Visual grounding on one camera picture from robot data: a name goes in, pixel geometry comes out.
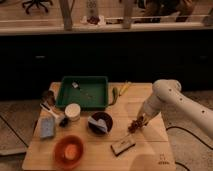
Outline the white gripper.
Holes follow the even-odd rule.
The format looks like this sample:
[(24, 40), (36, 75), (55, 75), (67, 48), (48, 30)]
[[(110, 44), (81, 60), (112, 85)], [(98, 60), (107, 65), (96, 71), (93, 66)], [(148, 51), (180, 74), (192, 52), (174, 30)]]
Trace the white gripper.
[(148, 122), (158, 114), (158, 110), (145, 101), (137, 114), (137, 119), (142, 122), (143, 125), (147, 125)]

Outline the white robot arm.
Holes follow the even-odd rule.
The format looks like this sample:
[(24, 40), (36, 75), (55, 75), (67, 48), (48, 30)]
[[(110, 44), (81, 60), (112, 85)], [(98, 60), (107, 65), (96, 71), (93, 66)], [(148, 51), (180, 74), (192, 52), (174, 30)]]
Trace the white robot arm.
[(147, 124), (161, 112), (166, 103), (181, 110), (208, 137), (213, 139), (213, 110), (184, 96), (181, 93), (181, 84), (177, 80), (155, 81), (152, 85), (152, 94), (143, 102), (137, 118), (142, 117), (143, 124)]

